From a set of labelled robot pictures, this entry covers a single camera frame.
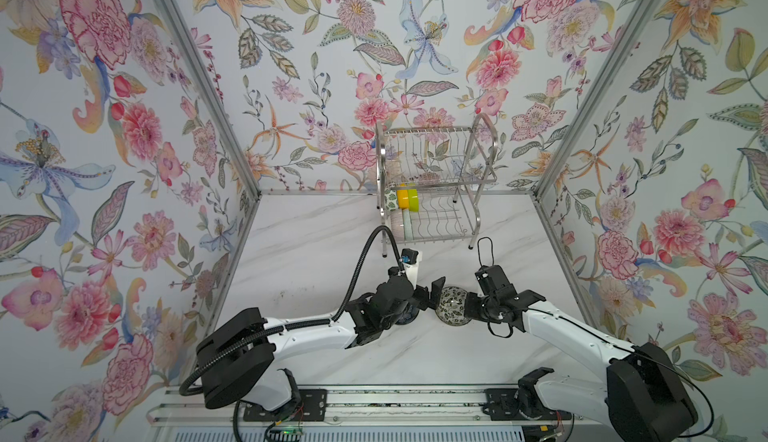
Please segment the lime green bowl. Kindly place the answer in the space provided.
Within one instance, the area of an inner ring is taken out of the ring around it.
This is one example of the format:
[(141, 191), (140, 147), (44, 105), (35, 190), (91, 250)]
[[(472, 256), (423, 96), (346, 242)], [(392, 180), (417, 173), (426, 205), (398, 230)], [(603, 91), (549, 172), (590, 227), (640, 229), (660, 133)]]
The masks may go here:
[(408, 210), (411, 212), (418, 212), (420, 208), (419, 195), (417, 189), (408, 189)]

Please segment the dark blue flower bowl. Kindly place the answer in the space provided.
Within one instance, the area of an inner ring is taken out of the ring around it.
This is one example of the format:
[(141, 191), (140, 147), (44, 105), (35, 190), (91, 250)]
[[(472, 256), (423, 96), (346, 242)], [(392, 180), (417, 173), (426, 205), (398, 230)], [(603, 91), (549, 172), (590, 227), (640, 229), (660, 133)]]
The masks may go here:
[(396, 321), (397, 325), (408, 325), (416, 320), (420, 313), (417, 307), (410, 307), (403, 312), (403, 314)]

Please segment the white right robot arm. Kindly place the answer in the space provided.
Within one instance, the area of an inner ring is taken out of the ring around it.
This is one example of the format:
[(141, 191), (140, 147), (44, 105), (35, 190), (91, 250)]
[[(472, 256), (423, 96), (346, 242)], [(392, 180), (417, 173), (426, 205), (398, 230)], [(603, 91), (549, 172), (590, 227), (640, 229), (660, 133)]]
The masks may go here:
[(685, 388), (688, 378), (674, 369), (658, 346), (642, 346), (604, 334), (558, 309), (544, 296), (518, 291), (498, 265), (481, 266), (481, 291), (466, 297), (466, 318), (487, 327), (535, 336), (576, 362), (593, 382), (535, 369), (517, 382), (508, 407), (530, 419), (564, 411), (612, 428), (624, 441), (673, 441), (690, 437), (699, 421)]

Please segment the pink striped ceramic bowl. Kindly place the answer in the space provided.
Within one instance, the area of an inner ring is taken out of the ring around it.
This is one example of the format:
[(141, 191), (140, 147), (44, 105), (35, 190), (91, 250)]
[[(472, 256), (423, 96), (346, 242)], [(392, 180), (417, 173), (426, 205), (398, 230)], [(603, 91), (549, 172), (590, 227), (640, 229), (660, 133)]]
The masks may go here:
[(390, 229), (397, 242), (405, 240), (405, 224), (401, 209), (389, 212)]

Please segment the pale celadon bowl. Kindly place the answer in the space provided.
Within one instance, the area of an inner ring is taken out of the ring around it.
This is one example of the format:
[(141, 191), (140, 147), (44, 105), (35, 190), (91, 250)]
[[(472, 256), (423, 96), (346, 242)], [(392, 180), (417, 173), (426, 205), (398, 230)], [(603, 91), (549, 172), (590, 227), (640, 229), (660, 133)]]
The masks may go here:
[(406, 241), (414, 240), (413, 222), (411, 217), (411, 211), (409, 209), (402, 209), (401, 215), (403, 218), (403, 234)]

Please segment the aluminium corner post left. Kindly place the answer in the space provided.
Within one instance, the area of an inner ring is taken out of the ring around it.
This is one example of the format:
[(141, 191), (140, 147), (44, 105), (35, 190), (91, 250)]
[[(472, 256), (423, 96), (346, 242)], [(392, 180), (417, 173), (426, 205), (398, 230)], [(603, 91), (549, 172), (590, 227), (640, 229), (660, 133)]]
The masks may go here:
[(189, 67), (190, 77), (198, 88), (200, 97), (206, 104), (214, 125), (219, 129), (220, 135), (223, 137), (224, 146), (232, 157), (241, 183), (249, 195), (256, 202), (259, 202), (261, 191), (259, 190), (258, 183), (255, 181), (244, 151), (238, 143), (225, 107), (215, 90), (215, 85), (207, 75), (204, 60), (198, 52), (193, 36), (176, 0), (154, 0), (154, 2), (161, 14), (167, 18), (174, 42), (179, 48), (183, 61)]

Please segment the black white speckled bowl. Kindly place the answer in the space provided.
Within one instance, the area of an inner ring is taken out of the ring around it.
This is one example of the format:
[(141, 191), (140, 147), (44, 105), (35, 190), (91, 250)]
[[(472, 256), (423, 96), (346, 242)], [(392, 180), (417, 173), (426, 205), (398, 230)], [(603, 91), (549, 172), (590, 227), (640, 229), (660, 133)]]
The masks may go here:
[(469, 293), (461, 287), (445, 286), (435, 309), (438, 319), (452, 327), (469, 324), (471, 319), (465, 315), (468, 295)]

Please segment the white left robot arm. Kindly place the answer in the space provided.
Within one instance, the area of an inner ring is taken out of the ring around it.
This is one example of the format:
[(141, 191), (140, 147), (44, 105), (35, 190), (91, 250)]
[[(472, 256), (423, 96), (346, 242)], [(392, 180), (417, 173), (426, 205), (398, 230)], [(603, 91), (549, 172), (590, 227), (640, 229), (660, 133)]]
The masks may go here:
[(178, 393), (201, 394), (208, 409), (243, 401), (276, 412), (300, 399), (295, 378), (282, 361), (372, 343), (403, 317), (434, 309), (445, 282), (440, 277), (424, 287), (392, 275), (374, 293), (348, 302), (337, 319), (267, 319), (257, 307), (245, 309), (197, 345), (195, 369)]

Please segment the green leaf pattern bowl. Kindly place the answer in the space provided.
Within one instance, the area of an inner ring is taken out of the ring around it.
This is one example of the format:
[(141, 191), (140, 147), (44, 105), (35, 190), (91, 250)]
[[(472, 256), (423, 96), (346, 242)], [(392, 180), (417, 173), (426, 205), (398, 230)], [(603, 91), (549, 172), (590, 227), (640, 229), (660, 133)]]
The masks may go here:
[(399, 209), (398, 195), (396, 190), (387, 189), (384, 193), (384, 207), (388, 211)]

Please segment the aluminium corner post right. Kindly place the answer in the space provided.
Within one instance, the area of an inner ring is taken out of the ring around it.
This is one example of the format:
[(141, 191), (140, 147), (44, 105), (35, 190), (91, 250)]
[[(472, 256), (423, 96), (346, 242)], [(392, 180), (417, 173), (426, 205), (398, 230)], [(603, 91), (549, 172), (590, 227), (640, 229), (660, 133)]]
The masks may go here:
[(539, 178), (535, 188), (531, 190), (530, 195), (535, 202), (540, 202), (546, 193), (554, 187), (558, 174), (569, 158), (572, 146), (580, 137), (580, 133), (591, 119), (592, 113), (610, 88), (619, 69), (629, 58), (645, 25), (651, 18), (651, 12), (656, 3), (657, 0), (638, 0), (635, 4), (621, 36), (597, 72), (593, 86), (587, 91), (583, 103), (563, 133), (563, 138), (556, 145), (546, 171)]

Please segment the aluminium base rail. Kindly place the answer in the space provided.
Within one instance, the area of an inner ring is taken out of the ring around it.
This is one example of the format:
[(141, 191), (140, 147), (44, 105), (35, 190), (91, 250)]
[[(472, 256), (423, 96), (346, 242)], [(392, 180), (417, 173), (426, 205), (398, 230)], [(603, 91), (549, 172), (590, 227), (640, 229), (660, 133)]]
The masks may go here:
[(149, 413), (150, 441), (616, 441), (610, 427), (571, 409), (520, 415), (515, 386), (305, 385), (280, 421), (244, 403), (209, 410), (169, 390)]

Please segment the aluminium corner post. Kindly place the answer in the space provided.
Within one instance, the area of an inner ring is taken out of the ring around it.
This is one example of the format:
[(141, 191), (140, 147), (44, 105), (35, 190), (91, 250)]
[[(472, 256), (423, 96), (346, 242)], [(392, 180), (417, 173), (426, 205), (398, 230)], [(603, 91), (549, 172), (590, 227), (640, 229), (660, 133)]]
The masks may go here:
[(563, 138), (556, 145), (546, 171), (539, 178), (535, 188), (531, 190), (530, 195), (535, 202), (540, 202), (546, 193), (554, 187), (558, 174), (569, 158), (572, 146), (580, 137), (580, 133), (591, 119), (592, 113), (610, 88), (619, 69), (629, 58), (645, 25), (651, 18), (651, 12), (656, 3), (657, 0), (638, 0), (635, 4), (621, 36), (597, 72), (593, 86), (587, 91), (583, 103), (563, 133)]
[(193, 36), (176, 0), (154, 0), (154, 2), (161, 14), (167, 18), (174, 42), (179, 48), (183, 61), (189, 67), (190, 77), (198, 88), (200, 97), (206, 104), (214, 125), (219, 129), (220, 135), (223, 137), (224, 146), (232, 157), (241, 183), (249, 195), (256, 202), (259, 202), (261, 191), (259, 190), (258, 183), (255, 181), (244, 151), (238, 143), (225, 107), (215, 90), (215, 85), (207, 75), (204, 60), (198, 52)]

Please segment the yellow bowl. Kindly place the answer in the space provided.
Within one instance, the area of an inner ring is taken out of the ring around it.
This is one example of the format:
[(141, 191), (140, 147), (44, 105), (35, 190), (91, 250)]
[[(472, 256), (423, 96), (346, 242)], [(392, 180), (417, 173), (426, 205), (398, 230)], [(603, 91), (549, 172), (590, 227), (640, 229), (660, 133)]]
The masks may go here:
[(401, 210), (410, 209), (410, 195), (409, 190), (400, 188), (396, 190), (398, 208)]

